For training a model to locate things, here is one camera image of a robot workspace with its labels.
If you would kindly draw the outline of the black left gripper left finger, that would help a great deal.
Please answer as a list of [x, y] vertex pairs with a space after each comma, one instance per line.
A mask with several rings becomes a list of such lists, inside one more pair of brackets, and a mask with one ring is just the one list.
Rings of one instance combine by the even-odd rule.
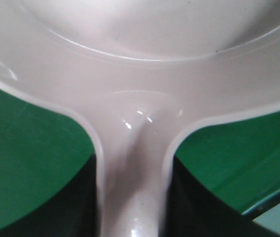
[[67, 182], [0, 168], [0, 237], [96, 236], [96, 157]]

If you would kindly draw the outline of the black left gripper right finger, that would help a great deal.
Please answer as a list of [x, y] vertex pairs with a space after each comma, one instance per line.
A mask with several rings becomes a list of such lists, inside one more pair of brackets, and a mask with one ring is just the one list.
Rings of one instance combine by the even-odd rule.
[[276, 237], [202, 185], [175, 157], [166, 212], [168, 237]]

